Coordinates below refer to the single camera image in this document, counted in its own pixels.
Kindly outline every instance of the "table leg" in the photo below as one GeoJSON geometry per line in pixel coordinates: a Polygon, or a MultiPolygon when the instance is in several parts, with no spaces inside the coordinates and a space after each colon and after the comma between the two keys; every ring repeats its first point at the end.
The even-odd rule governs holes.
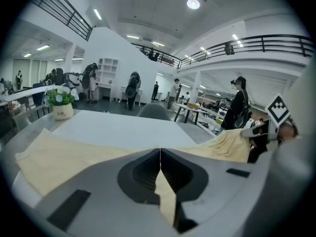
{"type": "Polygon", "coordinates": [[[197,112],[196,121],[194,122],[194,124],[197,124],[197,122],[198,122],[198,112],[197,112]]]}
{"type": "Polygon", "coordinates": [[[179,110],[178,110],[178,112],[177,112],[177,115],[176,115],[176,117],[174,118],[174,121],[177,121],[177,118],[178,118],[178,116],[179,116],[179,114],[180,114],[180,111],[181,111],[181,107],[179,108],[179,110]]]}
{"type": "Polygon", "coordinates": [[[186,115],[186,119],[184,120],[184,123],[186,123],[188,121],[189,113],[190,113],[190,111],[187,110],[187,115],[186,115]]]}

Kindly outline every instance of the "black strip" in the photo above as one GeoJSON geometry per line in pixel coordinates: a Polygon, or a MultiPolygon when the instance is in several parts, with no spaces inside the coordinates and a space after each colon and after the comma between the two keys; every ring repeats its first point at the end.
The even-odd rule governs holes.
{"type": "Polygon", "coordinates": [[[244,171],[240,169],[235,169],[235,168],[229,168],[226,170],[227,173],[233,174],[235,176],[241,176],[247,178],[250,175],[249,171],[244,171]]]}
{"type": "Polygon", "coordinates": [[[90,195],[88,191],[76,190],[47,218],[47,221],[66,231],[90,195]]]}

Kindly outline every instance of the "gray chair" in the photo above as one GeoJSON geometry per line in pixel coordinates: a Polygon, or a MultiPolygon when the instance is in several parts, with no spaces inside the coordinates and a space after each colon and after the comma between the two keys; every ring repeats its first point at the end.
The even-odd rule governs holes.
{"type": "Polygon", "coordinates": [[[160,120],[168,120],[167,111],[165,108],[159,104],[150,103],[145,105],[142,110],[138,113],[138,117],[150,118],[150,119],[160,119],[160,120]]]}

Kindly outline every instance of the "chair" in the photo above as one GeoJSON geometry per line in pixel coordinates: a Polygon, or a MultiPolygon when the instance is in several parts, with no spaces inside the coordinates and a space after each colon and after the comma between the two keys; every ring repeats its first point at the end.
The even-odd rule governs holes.
{"type": "Polygon", "coordinates": [[[138,117],[150,118],[150,119],[160,119],[160,120],[168,120],[167,111],[160,104],[150,103],[143,107],[143,109],[138,113],[138,117]]]}
{"type": "MultiPolygon", "coordinates": [[[[32,88],[39,88],[39,87],[43,87],[44,85],[42,83],[34,83],[32,88]]],[[[32,95],[32,98],[33,98],[33,102],[34,102],[34,105],[37,107],[37,106],[40,106],[43,104],[43,99],[44,99],[44,92],[40,92],[40,93],[36,93],[36,94],[33,94],[32,95]]]]}

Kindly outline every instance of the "backpack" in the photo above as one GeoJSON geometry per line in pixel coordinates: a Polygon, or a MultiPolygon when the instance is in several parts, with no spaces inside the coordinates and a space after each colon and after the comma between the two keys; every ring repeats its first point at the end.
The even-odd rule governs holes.
{"type": "Polygon", "coordinates": [[[243,91],[242,93],[243,93],[243,97],[245,98],[245,103],[243,105],[242,111],[235,117],[235,121],[233,124],[235,129],[243,128],[248,121],[249,106],[248,106],[248,102],[243,91]]]}

